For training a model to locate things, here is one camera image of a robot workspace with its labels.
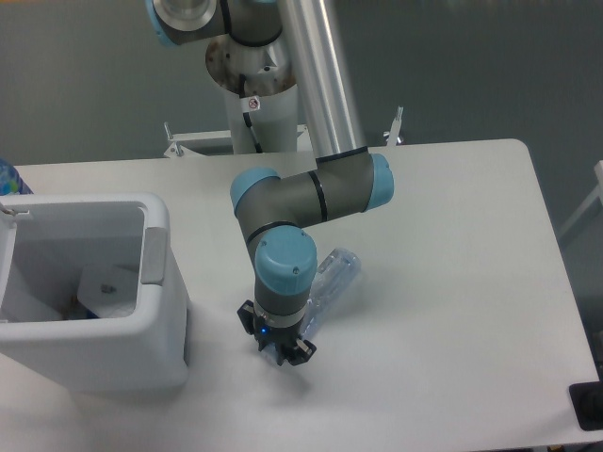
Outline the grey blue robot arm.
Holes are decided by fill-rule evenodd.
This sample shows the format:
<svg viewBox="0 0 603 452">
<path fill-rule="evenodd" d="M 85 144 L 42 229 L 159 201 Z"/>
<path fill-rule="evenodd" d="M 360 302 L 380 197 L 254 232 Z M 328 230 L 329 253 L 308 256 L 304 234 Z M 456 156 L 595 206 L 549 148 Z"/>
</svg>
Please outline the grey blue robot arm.
<svg viewBox="0 0 603 452">
<path fill-rule="evenodd" d="M 369 151 L 353 99 L 332 1 L 149 1 L 157 37 L 179 46 L 207 40 L 206 67 L 236 97 L 233 137 L 253 153 L 276 146 L 262 130 L 267 100 L 301 93 L 316 168 L 289 177 L 248 169 L 230 196 L 254 271 L 254 296 L 238 309 L 244 330 L 277 363 L 315 354 L 304 334 L 317 248 L 306 228 L 388 203 L 395 190 L 386 158 Z"/>
</svg>

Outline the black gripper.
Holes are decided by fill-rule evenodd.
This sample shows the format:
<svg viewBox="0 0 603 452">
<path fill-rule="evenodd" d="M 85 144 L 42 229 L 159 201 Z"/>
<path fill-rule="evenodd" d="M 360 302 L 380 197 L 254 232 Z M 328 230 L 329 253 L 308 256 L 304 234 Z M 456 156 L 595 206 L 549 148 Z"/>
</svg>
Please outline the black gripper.
<svg viewBox="0 0 603 452">
<path fill-rule="evenodd" d="M 307 363 L 317 351 L 312 342 L 299 338 L 302 311 L 292 315 L 275 315 L 247 299 L 236 314 L 244 331 L 257 342 L 259 351 L 274 346 L 278 366 L 284 362 L 292 366 Z"/>
</svg>

